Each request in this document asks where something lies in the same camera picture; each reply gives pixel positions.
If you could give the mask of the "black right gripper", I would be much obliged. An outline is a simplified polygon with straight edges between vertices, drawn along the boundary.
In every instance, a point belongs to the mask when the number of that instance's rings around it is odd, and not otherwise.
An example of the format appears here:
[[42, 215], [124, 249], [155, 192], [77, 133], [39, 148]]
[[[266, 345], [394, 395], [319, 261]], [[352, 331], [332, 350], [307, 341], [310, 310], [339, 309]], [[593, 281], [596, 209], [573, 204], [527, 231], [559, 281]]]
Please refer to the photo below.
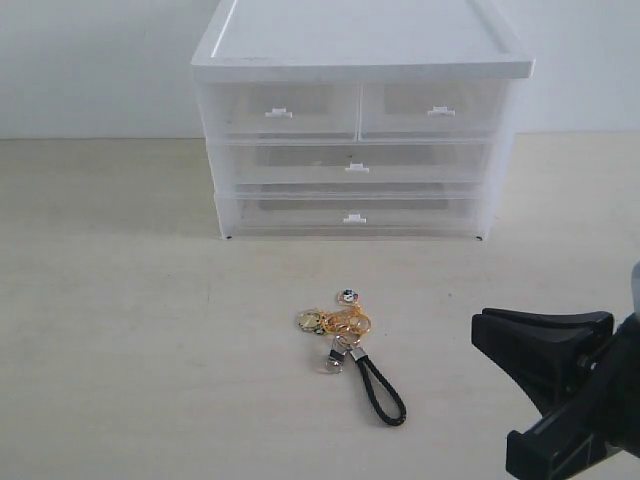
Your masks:
[[606, 311], [536, 314], [485, 308], [471, 342], [514, 380], [535, 407], [551, 410], [507, 436], [506, 471], [517, 479], [570, 479], [625, 451], [639, 455], [639, 319], [613, 335]]

